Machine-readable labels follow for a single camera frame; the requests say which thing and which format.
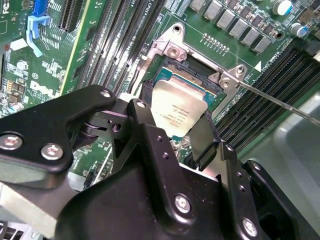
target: green circuit board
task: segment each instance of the green circuit board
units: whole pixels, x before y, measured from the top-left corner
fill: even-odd
[[[47,15],[50,16],[48,26],[39,27],[39,38],[34,43],[42,51],[41,57],[36,57],[33,50],[26,46],[21,49],[6,49],[2,58],[2,76],[0,92],[0,117],[9,115],[8,108],[17,101],[23,104],[24,108],[41,104],[45,101],[70,93],[77,89],[80,83],[83,69],[88,60],[88,55],[94,51],[92,49],[95,34],[104,26],[111,25],[111,18],[103,19],[106,5],[110,2],[110,14],[116,12],[117,1],[84,0],[81,4],[79,21],[74,31],[66,32],[59,28],[61,9],[65,0],[50,0],[48,2]],[[148,8],[156,4],[155,0],[146,1],[145,16],[150,14]],[[239,64],[247,67],[245,81],[252,85],[267,70],[269,65],[281,54],[295,37],[290,28],[293,23],[300,20],[306,8],[313,2],[312,0],[296,0],[290,14],[285,16],[274,15],[272,13],[272,1],[237,1],[237,8],[230,9],[228,2],[219,1],[222,8],[231,10],[235,18],[243,19],[248,27],[255,29],[261,37],[270,41],[266,49],[258,53],[242,43],[243,39],[238,39],[229,34],[229,29],[225,30],[217,26],[215,20],[204,18],[205,11],[211,0],[205,0],[199,11],[190,8],[191,0],[167,0],[161,13],[157,16],[155,24],[147,35],[146,42],[142,45],[140,53],[145,55],[150,49],[152,42],[160,37],[170,26],[179,22],[185,28],[184,42],[193,49],[210,59],[212,62],[225,69],[231,69]],[[132,17],[132,10],[141,2],[137,0],[128,1],[128,11],[124,16],[122,25],[119,23],[119,31],[115,33],[115,40],[121,41],[124,34],[126,21]],[[250,14],[243,17],[237,11],[238,6],[249,7]],[[32,0],[10,1],[9,13],[4,14],[2,8],[2,19],[7,21],[7,30],[0,21],[0,43],[10,44],[16,39],[25,39],[27,18],[32,14],[34,2]],[[262,20],[258,26],[253,26],[252,16],[261,16]],[[320,17],[314,13],[304,24],[309,32],[317,31]],[[264,27],[272,26],[270,31],[265,31]],[[127,51],[121,55],[121,59],[116,62],[115,73],[119,73],[125,67],[129,50],[137,41],[140,25],[135,34],[132,35],[132,42],[127,47]],[[303,37],[307,41],[314,39],[312,34]],[[150,65],[143,80],[152,79],[160,65],[163,57],[157,57]],[[102,74],[101,69],[97,70],[97,75]],[[108,87],[113,90],[117,83],[117,74],[112,76]],[[125,79],[120,92],[125,92],[129,85],[130,78]],[[221,121],[228,110],[241,98],[244,89],[241,89],[235,97],[225,106],[223,111],[214,119],[215,123]],[[225,94],[222,93],[215,99],[209,107],[212,111]],[[110,144],[107,139],[99,139],[92,146],[84,147],[75,152],[75,162],[71,171],[77,175],[86,176],[88,171],[95,170],[98,164],[104,164],[102,173],[106,173],[112,165],[112,154],[110,154]],[[183,149],[179,155],[181,161],[190,151]]]

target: chip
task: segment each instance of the chip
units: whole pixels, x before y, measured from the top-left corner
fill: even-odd
[[[263,33],[268,35],[273,29],[275,29],[275,27],[271,23],[269,23],[263,30]]]
[[[308,22],[310,22],[311,19],[313,19],[315,16],[314,12],[312,11],[312,9],[307,8],[299,17],[299,22],[302,24],[307,24]]]
[[[209,7],[207,8],[203,16],[206,19],[214,20],[219,14],[221,8],[222,8],[222,5],[219,2],[213,0],[210,3]]]
[[[233,26],[233,28],[230,30],[229,34],[234,36],[235,38],[239,38],[240,35],[244,32],[244,30],[247,28],[247,26],[248,24],[245,21],[239,19]]]
[[[245,19],[250,12],[251,12],[251,8],[248,6],[245,6],[241,11],[240,16]]]
[[[230,0],[230,2],[228,3],[228,8],[230,8],[231,10],[235,9],[235,6],[237,5],[238,0]]]
[[[93,27],[91,27],[89,29],[88,34],[87,34],[86,39],[85,39],[86,41],[89,41],[94,37],[95,30],[96,30],[96,26],[93,26]]]
[[[271,40],[266,36],[264,36],[253,48],[253,50],[261,54],[266,50],[266,48],[269,46],[270,43],[271,43]]]
[[[257,16],[253,19],[252,25],[255,26],[255,27],[258,27],[258,25],[261,23],[262,19],[263,19],[263,18],[262,18],[261,16],[257,15]]]
[[[193,0],[190,3],[190,8],[192,8],[196,12],[199,12],[201,10],[202,6],[204,5],[205,1],[206,0]]]
[[[230,25],[234,17],[235,15],[230,10],[226,10],[216,24],[218,27],[226,29]]]
[[[259,32],[254,28],[251,28],[241,42],[243,42],[245,45],[251,46],[258,37]]]

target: pcie slot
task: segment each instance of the pcie slot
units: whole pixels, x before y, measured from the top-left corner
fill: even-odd
[[[302,84],[300,92],[294,95],[290,98],[290,100],[287,101],[288,104],[295,103],[298,99],[300,99],[309,89],[309,86],[313,86],[317,83],[318,79],[320,78],[320,73],[317,73],[317,75],[312,79],[312,81],[306,85]],[[280,106],[276,106],[276,108],[273,110],[272,117],[268,117],[265,126],[268,126],[272,124],[274,121],[276,121],[286,110],[284,108],[281,108]],[[252,142],[260,133],[262,132],[261,127],[257,126],[255,129],[253,129],[251,132],[247,134],[249,137],[243,138],[244,141],[235,143],[233,142],[233,147],[236,148],[236,151],[239,153],[241,152],[250,142]]]
[[[113,81],[114,76],[116,74],[118,65],[116,64],[116,60],[122,61],[122,57],[129,47],[130,43],[133,40],[134,35],[139,30],[139,23],[143,20],[144,12],[146,10],[148,4],[148,0],[142,0],[139,4],[139,8],[134,13],[134,17],[130,22],[130,25],[128,27],[128,30],[125,34],[125,38],[123,39],[123,42],[121,43],[118,52],[115,52],[112,56],[112,60],[108,63],[108,71],[106,71],[102,76],[102,86],[109,86],[110,83]]]
[[[64,0],[58,27],[70,33],[75,30],[83,0]]]
[[[95,74],[93,78],[90,80],[89,85],[92,84],[99,84],[102,85],[102,79],[104,76],[104,73],[107,73],[109,69],[109,62],[113,61],[112,58],[109,58],[108,55],[112,55],[117,53],[122,41],[124,40],[124,37],[126,36],[126,32],[128,30],[128,27],[130,25],[130,22],[132,21],[132,18],[134,16],[134,13],[136,12],[137,7],[139,6],[140,1],[137,1],[134,3],[132,11],[129,15],[129,17],[125,20],[126,13],[129,10],[131,1],[125,0],[125,6],[121,8],[120,14],[117,16],[117,21],[115,23],[115,26],[112,29],[112,32],[110,34],[110,37],[108,41],[105,44],[105,49],[103,49],[103,55],[104,58],[100,58],[99,63],[96,67]]]
[[[93,40],[93,44],[91,46],[91,53],[89,54],[88,59],[85,62],[85,67],[82,71],[81,79],[77,85],[77,89],[81,89],[88,85],[88,80],[92,78],[92,75],[95,73],[95,66],[97,65],[99,56],[104,47],[106,40],[110,34],[112,29],[112,25],[115,21],[117,12],[121,5],[120,0],[109,0],[103,10],[101,15],[98,30],[96,32],[96,37]]]
[[[303,64],[299,62],[298,66],[294,68],[299,68],[301,65],[304,65],[304,64],[306,64],[306,62],[304,62]],[[287,99],[288,96],[292,94],[293,90],[297,88],[297,84],[299,86],[304,82],[305,78],[303,76],[310,75],[310,72],[312,70],[313,70],[312,67],[307,67],[298,76],[294,77],[293,76],[294,74],[291,74],[286,81],[286,83],[289,83],[289,85],[284,86],[284,84],[282,84],[281,88],[277,87],[276,85],[274,89],[276,93],[274,93],[273,96],[276,96],[277,99],[285,102],[285,99]],[[262,110],[260,112],[256,111],[255,112],[256,116],[254,117],[254,119],[252,119],[251,122],[247,122],[244,128],[242,127],[238,128],[238,129],[241,129],[241,131],[236,133],[236,137],[233,138],[230,144],[236,144],[239,140],[245,138],[246,135],[248,134],[248,129],[250,129],[250,127],[253,125],[252,123],[258,123],[262,119],[265,119],[266,117],[268,117],[270,115],[268,113],[270,109],[278,108],[276,104],[264,99],[263,97],[259,97],[259,102],[257,102],[257,105],[259,105],[260,106],[259,109],[262,109]]]
[[[275,61],[272,68],[268,70],[269,74],[262,75],[259,77],[253,86],[259,90],[264,90],[266,86],[269,85],[269,83],[277,76],[279,71],[283,69],[288,64],[288,59],[292,59],[295,55],[297,55],[296,52],[293,51],[293,49],[286,49],[285,52],[283,52],[284,57],[283,61],[279,61],[278,59]],[[238,118],[239,114],[246,110],[248,106],[255,100],[257,97],[256,94],[253,94],[250,91],[246,91],[246,93],[240,98],[240,100],[237,102],[236,107],[232,107],[227,116],[223,118],[223,121],[220,121],[216,126],[220,133],[220,135],[224,135],[224,132],[227,131],[227,128],[232,124],[234,125],[234,121]]]
[[[300,68],[305,62],[306,60],[302,59],[301,61],[298,61],[297,65],[296,64],[289,65],[289,69],[286,70],[285,72],[279,71],[277,73],[277,81],[272,81],[271,83],[269,83],[264,88],[264,92],[270,96],[274,96],[277,99],[280,99],[277,97],[278,90],[281,89],[288,81],[291,80],[291,77],[295,74],[294,70],[296,68]],[[266,100],[263,97],[256,97],[252,102],[251,106],[248,107],[245,111],[242,111],[241,114],[238,116],[236,122],[233,122],[233,124],[226,129],[227,132],[229,133],[225,134],[224,138],[225,139],[231,138],[232,137],[231,135],[233,135],[233,133],[237,131],[237,129],[242,128],[243,125],[248,125],[245,119],[248,118],[248,116],[251,118],[257,111],[259,111],[262,108],[265,101]]]
[[[129,53],[127,65],[121,70],[119,74],[120,77],[118,78],[114,88],[114,94],[116,96],[120,94],[120,91],[130,74],[131,67],[136,61],[136,59],[139,57],[139,54],[142,51],[146,43],[146,40],[165,4],[166,4],[166,0],[159,0],[157,1],[156,4],[152,4],[151,9],[149,11],[150,12],[149,17],[143,25],[143,30],[138,35],[138,39],[134,42],[132,50]]]

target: motherboard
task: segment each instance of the motherboard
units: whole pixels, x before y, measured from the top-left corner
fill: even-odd
[[[290,113],[233,78],[295,107],[320,88],[319,0],[1,3],[0,117],[94,84],[139,97],[149,82],[156,124],[183,163],[205,111],[240,156]],[[77,150],[73,188],[112,166],[109,139]]]

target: metal lever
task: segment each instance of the metal lever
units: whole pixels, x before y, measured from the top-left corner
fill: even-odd
[[[298,116],[300,116],[300,117],[310,121],[311,123],[317,125],[318,127],[320,127],[320,120],[315,119],[314,117],[310,116],[309,114],[305,113],[304,111],[301,111],[301,110],[299,110],[299,109],[297,109],[297,108],[295,108],[295,107],[293,107],[283,101],[280,101],[280,100],[276,99],[275,97],[270,96],[270,95],[264,93],[263,91],[260,91],[259,89],[256,89],[255,87],[246,84],[243,81],[239,81],[237,79],[232,79],[232,80],[234,80],[240,86],[250,90],[251,92],[258,94],[265,99],[268,99],[269,101],[279,105],[280,107],[283,107],[284,109],[287,109],[288,111],[290,111],[294,114],[297,114]]]

